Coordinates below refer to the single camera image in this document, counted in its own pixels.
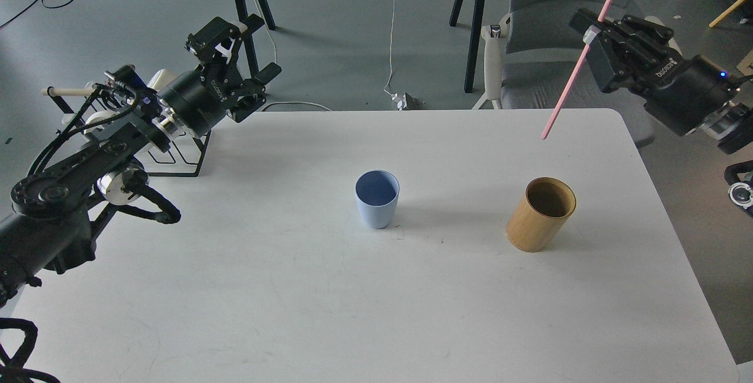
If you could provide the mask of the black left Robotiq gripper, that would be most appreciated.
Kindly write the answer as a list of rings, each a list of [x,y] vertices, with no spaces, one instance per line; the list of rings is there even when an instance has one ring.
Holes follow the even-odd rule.
[[[199,65],[159,90],[158,96],[192,137],[204,136],[226,116],[240,123],[266,103],[266,85],[282,72],[279,64],[269,63],[243,79],[237,67],[243,37],[263,24],[256,15],[240,22],[216,16],[188,35],[186,50]]]

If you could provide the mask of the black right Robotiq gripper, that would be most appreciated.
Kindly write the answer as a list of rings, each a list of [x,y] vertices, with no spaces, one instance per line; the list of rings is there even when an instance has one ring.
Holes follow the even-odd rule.
[[[602,29],[587,54],[600,91],[632,88],[646,111],[679,136],[696,130],[728,136],[741,128],[743,106],[733,99],[742,83],[702,55],[683,58],[672,29],[633,15],[598,24],[586,8],[569,23],[582,31],[591,24]]]

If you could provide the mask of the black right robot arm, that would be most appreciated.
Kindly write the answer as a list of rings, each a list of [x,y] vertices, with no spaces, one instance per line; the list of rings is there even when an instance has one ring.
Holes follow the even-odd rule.
[[[569,24],[584,36],[587,63],[603,93],[626,88],[673,133],[702,130],[726,154],[751,143],[751,109],[734,102],[750,77],[737,77],[700,54],[683,58],[670,46],[672,29],[637,16],[610,21],[581,8]]]

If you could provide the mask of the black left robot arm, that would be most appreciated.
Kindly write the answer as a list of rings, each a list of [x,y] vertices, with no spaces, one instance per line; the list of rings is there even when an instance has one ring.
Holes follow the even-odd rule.
[[[11,189],[12,212],[2,220],[2,305],[25,287],[39,287],[38,271],[59,275],[96,257],[96,240],[113,216],[177,223],[179,209],[148,184],[140,152],[169,150],[173,139],[208,136],[225,117],[245,120],[266,101],[265,87],[281,72],[275,63],[243,78],[237,67],[243,41],[264,25],[260,16],[238,22],[212,19],[188,35],[197,67],[163,88],[144,83],[131,65],[108,72],[81,109]]]

